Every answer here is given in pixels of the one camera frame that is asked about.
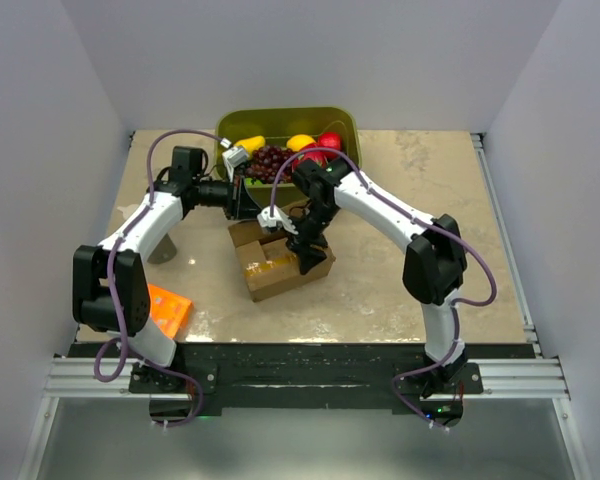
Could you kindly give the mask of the brown taped cardboard box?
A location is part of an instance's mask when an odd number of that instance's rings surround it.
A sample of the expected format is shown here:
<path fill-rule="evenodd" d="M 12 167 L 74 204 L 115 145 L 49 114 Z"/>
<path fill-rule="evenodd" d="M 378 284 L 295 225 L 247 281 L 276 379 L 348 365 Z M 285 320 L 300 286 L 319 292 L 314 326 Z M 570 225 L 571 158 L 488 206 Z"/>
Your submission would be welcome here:
<path fill-rule="evenodd" d="M 253 302 L 260 302 L 326 277 L 335 262 L 330 248 L 317 266 L 300 272 L 299 257 L 286 246 L 286 232 L 264 233 L 257 220 L 228 227 L 235 253 Z"/>

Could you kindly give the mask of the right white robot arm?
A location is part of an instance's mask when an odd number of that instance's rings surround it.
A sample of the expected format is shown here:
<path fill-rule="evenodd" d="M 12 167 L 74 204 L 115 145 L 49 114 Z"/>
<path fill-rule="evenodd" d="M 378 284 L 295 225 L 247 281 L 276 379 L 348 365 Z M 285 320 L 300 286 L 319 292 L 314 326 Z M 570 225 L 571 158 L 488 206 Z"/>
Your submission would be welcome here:
<path fill-rule="evenodd" d="M 300 273 L 308 274 L 326 259 L 324 231 L 342 209 L 384 234 L 404 254 L 402 283 L 423 312 L 426 360 L 411 375 L 412 382 L 422 385 L 424 398 L 449 392 L 460 382 L 460 370 L 467 362 L 454 305 L 467 261 L 457 243 L 455 219 L 449 215 L 422 219 L 343 160 L 326 167 L 306 160 L 295 168 L 292 181 L 309 199 L 304 213 L 291 218 L 287 240 Z"/>

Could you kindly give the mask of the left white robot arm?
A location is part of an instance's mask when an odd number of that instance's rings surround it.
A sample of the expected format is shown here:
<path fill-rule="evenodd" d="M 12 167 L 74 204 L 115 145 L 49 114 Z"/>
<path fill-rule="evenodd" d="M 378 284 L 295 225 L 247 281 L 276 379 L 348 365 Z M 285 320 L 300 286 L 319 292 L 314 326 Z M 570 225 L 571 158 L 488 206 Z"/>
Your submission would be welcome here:
<path fill-rule="evenodd" d="M 175 340 L 151 319 L 144 262 L 197 206 L 218 207 L 229 220 L 254 220 L 262 210 L 241 178 L 204 177 L 207 163 L 203 149 L 175 147 L 171 164 L 125 223 L 98 245 L 79 247 L 73 256 L 74 320 L 98 332 L 119 333 L 122 345 L 155 364 L 151 378 L 165 392 L 185 385 L 187 368 L 174 359 Z"/>

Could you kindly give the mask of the olive green plastic bin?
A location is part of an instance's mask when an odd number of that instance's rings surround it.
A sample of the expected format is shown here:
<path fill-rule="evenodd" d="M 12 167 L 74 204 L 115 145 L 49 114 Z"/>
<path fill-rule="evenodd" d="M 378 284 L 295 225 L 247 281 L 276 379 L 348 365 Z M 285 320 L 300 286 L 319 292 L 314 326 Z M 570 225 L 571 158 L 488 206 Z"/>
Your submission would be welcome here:
<path fill-rule="evenodd" d="M 361 164 L 359 141 L 355 121 L 346 111 L 329 106 L 287 107 L 239 110 L 226 114 L 217 124 L 216 134 L 233 143 L 244 138 L 264 136 L 266 145 L 286 148 L 287 140 L 297 134 L 306 134 L 315 139 L 327 131 L 341 136 L 342 148 L 356 165 Z M 252 184 L 245 176 L 245 164 L 236 168 L 236 173 L 247 179 L 251 193 L 271 192 L 271 184 Z"/>

